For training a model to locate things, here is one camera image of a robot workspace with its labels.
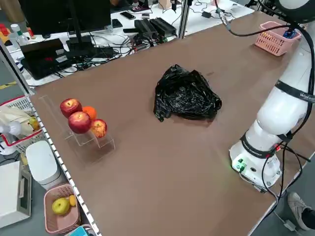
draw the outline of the desk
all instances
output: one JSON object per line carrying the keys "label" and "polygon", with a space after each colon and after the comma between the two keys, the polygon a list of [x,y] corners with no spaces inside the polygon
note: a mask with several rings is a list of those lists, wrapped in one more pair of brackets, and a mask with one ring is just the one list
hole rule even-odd
{"label": "desk", "polygon": [[[206,9],[204,9],[205,11],[212,11],[212,10],[216,9],[214,6],[212,6],[210,4],[210,0],[205,0],[202,2],[208,2],[209,3],[208,7]],[[235,17],[235,18],[239,18],[239,17],[242,17],[244,15],[253,13],[252,9],[241,6],[239,4],[236,6],[235,5],[233,6],[233,4],[236,4],[236,3],[234,3],[230,0],[222,0],[222,1],[220,1],[220,8],[225,9],[227,12],[232,12],[233,17]],[[206,4],[202,4],[200,6],[196,6],[193,4],[193,6],[191,6],[191,8],[196,13],[194,13],[192,10],[189,12],[189,20],[188,20],[188,25],[187,25],[187,35],[221,24],[220,19],[215,19],[215,18],[207,19],[207,18],[202,17],[201,13],[198,13],[205,6],[206,6]],[[140,12],[139,14],[135,14],[132,12],[131,13],[134,14],[136,19],[140,20],[141,14],[145,13],[145,12],[150,12],[150,11],[148,10],[148,11]],[[160,9],[158,7],[158,4],[155,4],[152,6],[152,12],[153,13],[150,14],[151,19],[156,18],[156,17],[161,17],[161,18],[165,19],[167,22],[169,22],[170,24],[178,18],[177,21],[175,21],[175,23],[173,24],[174,27],[178,30],[179,23],[180,23],[181,8],[178,8],[176,13],[175,13],[172,9],[167,10],[167,11],[163,11],[162,9]],[[123,27],[114,29],[113,34],[106,34],[104,31],[98,31],[98,33],[92,33],[93,35],[95,35],[94,39],[95,39],[97,45],[115,46],[115,45],[113,45],[113,43],[121,44],[124,41],[124,38],[128,37],[128,35],[126,35],[123,32],[123,28],[134,28],[134,20],[132,20],[132,21],[128,20],[127,18],[120,15],[119,12],[111,14],[111,18],[112,19],[118,19],[122,23]],[[55,38],[60,38],[61,42],[63,43],[64,48],[66,50],[68,50],[68,46],[66,44],[66,41],[68,40],[68,34],[66,32],[52,34],[50,39],[55,39]],[[37,35],[35,40],[31,40],[31,43],[41,42],[43,40],[44,39],[42,38],[41,35]],[[21,59],[23,57],[23,54],[21,51],[14,52],[11,55],[12,55],[13,59]],[[75,68],[69,68],[69,69],[67,69],[67,71],[75,71]],[[62,73],[62,72],[61,72],[61,74],[63,76],[69,75],[69,73]],[[24,75],[29,86],[40,86],[40,85],[43,85],[43,84],[46,84],[46,83],[49,83],[49,82],[52,82],[52,81],[59,79],[59,77],[57,75],[50,75],[50,76],[47,76],[41,80],[34,80],[32,78],[32,76],[26,70],[24,71],[23,75]]]}
{"label": "desk", "polygon": [[[236,19],[232,28],[253,32],[270,20],[275,18],[255,12]],[[291,53],[275,57],[255,47],[255,40],[220,25],[36,88],[32,104],[98,234],[245,236],[261,220],[274,199],[239,178],[228,150],[255,120]],[[145,66],[134,70],[139,63]],[[210,125],[176,116],[159,122],[154,116],[156,84],[176,63],[201,72],[222,99]],[[45,95],[56,104],[75,97],[94,106],[108,122],[116,150],[86,153],[65,142],[39,100]],[[304,156],[314,151],[314,121],[312,116],[290,144]],[[298,170],[288,153],[285,185]]]}

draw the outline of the white desk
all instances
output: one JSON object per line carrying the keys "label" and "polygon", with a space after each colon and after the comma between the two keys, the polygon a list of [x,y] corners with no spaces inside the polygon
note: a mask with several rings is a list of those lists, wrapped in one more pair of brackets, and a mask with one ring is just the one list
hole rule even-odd
{"label": "white desk", "polygon": [[[207,12],[211,12],[214,17],[218,17],[215,14],[215,10],[216,7],[212,6],[210,3],[210,0],[204,0],[202,2],[207,2],[208,3],[208,7],[206,9],[204,9],[204,11]],[[220,19],[215,19],[215,18],[204,18],[201,16],[201,11],[203,8],[206,7],[206,4],[203,3],[202,5],[194,5],[196,3],[196,1],[193,2],[191,9],[193,9],[196,13],[194,13],[192,10],[189,11],[189,18],[188,18],[188,23],[187,23],[187,28],[186,28],[186,35],[216,26],[221,24],[221,20]],[[233,17],[235,18],[239,18],[248,14],[253,13],[254,11],[252,9],[249,9],[247,7],[244,7],[242,5],[236,4],[230,0],[221,0],[219,2],[219,7],[221,9],[224,9],[226,12],[230,12],[232,13]],[[146,12],[150,12],[150,10],[148,11],[143,11],[140,12],[139,14],[134,14],[134,16],[136,17],[135,19],[140,20],[141,19],[141,14],[142,13],[146,13]],[[182,12],[182,9],[180,6],[178,6],[178,9],[176,10],[176,13],[172,10],[169,9],[167,11],[163,11],[162,9],[159,8],[158,4],[155,4],[152,6],[152,14],[150,14],[150,18],[156,18],[156,17],[161,17],[164,20],[166,20],[167,22],[169,22],[170,24],[173,23],[173,26],[177,29],[179,29],[179,24],[180,24],[180,15]],[[125,18],[124,16],[120,15],[119,12],[117,13],[113,13],[111,14],[111,18],[112,19],[118,19],[123,27],[122,28],[116,28],[114,29],[114,32],[112,34],[106,34],[105,31],[98,31],[98,33],[93,33],[93,35],[95,35],[94,39],[97,45],[104,45],[104,46],[114,46],[113,43],[115,44],[121,44],[125,38],[128,37],[127,34],[125,34],[123,32],[123,29],[125,28],[134,28],[134,20],[129,20],[127,18]],[[51,39],[55,39],[55,38],[59,38],[61,40],[61,42],[63,43],[63,46],[66,50],[68,50],[68,46],[66,45],[66,41],[69,39],[68,38],[68,34],[66,32],[64,33],[55,33],[52,34],[51,37],[49,38],[49,40]],[[169,37],[168,41],[174,39],[175,37]],[[37,38],[35,40],[30,40],[30,42],[41,42],[44,39],[42,38],[41,35],[37,35]],[[126,52],[128,49],[124,48],[122,49],[122,52]],[[11,53],[11,56],[13,57],[13,59],[17,59],[20,60],[23,58],[23,54],[22,52],[19,50],[17,52]],[[97,62],[103,59],[93,59],[93,62]],[[75,72],[75,68],[68,68],[66,71],[73,71]],[[63,76],[67,76],[70,73],[62,73],[60,72]],[[52,82],[54,80],[60,79],[60,77],[58,77],[57,75],[50,75],[47,76],[41,80],[35,80],[33,79],[33,77],[25,70],[23,72],[23,76],[25,77],[27,83],[30,86],[40,86],[49,82]]]}

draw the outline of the tabletop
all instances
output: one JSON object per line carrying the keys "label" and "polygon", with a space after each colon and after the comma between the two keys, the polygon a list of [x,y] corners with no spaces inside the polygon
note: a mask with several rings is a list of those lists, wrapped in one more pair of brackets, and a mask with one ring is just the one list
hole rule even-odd
{"label": "tabletop", "polygon": [[[180,24],[180,16],[181,16],[181,11],[182,9],[180,6],[178,6],[178,9],[176,12],[174,12],[171,8],[169,9],[160,9],[158,4],[154,4],[151,7],[151,10],[148,11],[143,11],[139,13],[133,13],[136,18],[136,20],[141,20],[141,14],[146,13],[146,12],[152,12],[150,14],[150,18],[156,18],[156,17],[161,17],[164,20],[166,20],[168,23],[173,24],[173,26],[177,29],[179,28]],[[188,24],[187,24],[187,32],[186,35],[216,26],[221,24],[220,19],[216,19],[217,15],[215,14],[215,6],[212,6],[210,3],[210,0],[204,0],[202,2],[195,1],[193,2],[192,6],[190,7],[191,10],[189,11],[189,18],[188,18]],[[227,12],[231,13],[232,15],[228,17],[228,19],[233,19],[233,18],[239,18],[244,15],[253,13],[252,9],[249,9],[247,7],[244,7],[242,5],[239,5],[237,3],[234,3],[230,0],[221,0],[220,1],[220,8],[226,10]],[[214,18],[208,19],[204,18],[201,16],[202,11],[208,11],[211,12],[214,16]],[[134,28],[134,20],[129,20],[126,17],[122,16],[120,12],[112,13],[111,14],[112,19],[118,19],[123,27],[122,28],[116,28],[114,29],[114,32],[112,34],[106,33],[104,30],[99,30],[92,32],[92,35],[94,35],[94,39],[97,45],[101,46],[117,46],[117,44],[121,44],[125,38],[127,38],[130,34],[126,34],[123,32],[123,29],[127,28]],[[67,32],[64,33],[54,33],[51,35],[51,39],[59,38],[61,42],[63,43],[63,46],[66,50],[68,50],[68,46],[66,44],[66,41],[69,40],[69,34]],[[168,37],[168,41],[176,38],[175,36]],[[44,39],[42,38],[41,35],[37,35],[36,39],[30,40],[31,43],[36,43],[36,42],[41,42]],[[21,60],[24,56],[20,50],[14,51],[11,53],[11,56],[13,59],[16,60]],[[76,71],[76,69],[73,68],[68,68],[67,71]],[[62,73],[63,76],[68,76],[70,73]],[[49,75],[41,80],[35,80],[33,77],[25,70],[23,72],[23,76],[25,77],[27,83],[29,86],[40,86],[46,83],[49,83],[54,80],[58,80],[60,77],[58,75]]]}
{"label": "tabletop", "polygon": [[[248,33],[270,20],[275,18],[255,12],[231,26]],[[240,179],[228,150],[255,120],[291,53],[275,57],[255,40],[220,25],[36,88],[32,104],[98,234],[244,236],[261,220],[274,199]],[[212,123],[154,116],[155,86],[174,64],[202,73],[221,98]],[[65,141],[43,96],[57,105],[74,97],[95,107],[116,149]],[[290,143],[304,156],[314,151],[313,122],[311,117]],[[286,185],[298,170],[288,153]]]}

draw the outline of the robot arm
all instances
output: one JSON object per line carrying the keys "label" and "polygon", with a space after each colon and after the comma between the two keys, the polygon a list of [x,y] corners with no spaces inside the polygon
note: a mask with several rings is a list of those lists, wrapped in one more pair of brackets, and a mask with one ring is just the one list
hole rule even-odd
{"label": "robot arm", "polygon": [[[276,0],[276,5],[295,23],[315,20],[315,0]],[[307,31],[315,41],[315,22],[309,23]],[[280,162],[271,150],[283,143],[280,137],[285,137],[284,134],[305,118],[315,102],[314,89],[310,89],[310,77],[314,77],[314,74],[310,76],[314,72],[312,63],[310,46],[303,39],[256,120],[230,149],[232,167],[262,189],[266,185],[272,186],[281,176]],[[300,95],[293,96],[280,85],[292,88]]]}

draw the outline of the plastic bag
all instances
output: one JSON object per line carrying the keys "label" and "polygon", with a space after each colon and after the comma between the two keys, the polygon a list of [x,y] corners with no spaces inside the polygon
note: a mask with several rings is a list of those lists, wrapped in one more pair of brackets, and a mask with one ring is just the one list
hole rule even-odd
{"label": "plastic bag", "polygon": [[171,114],[186,119],[212,120],[221,106],[221,99],[198,71],[189,72],[174,65],[157,83],[153,112],[161,122]]}

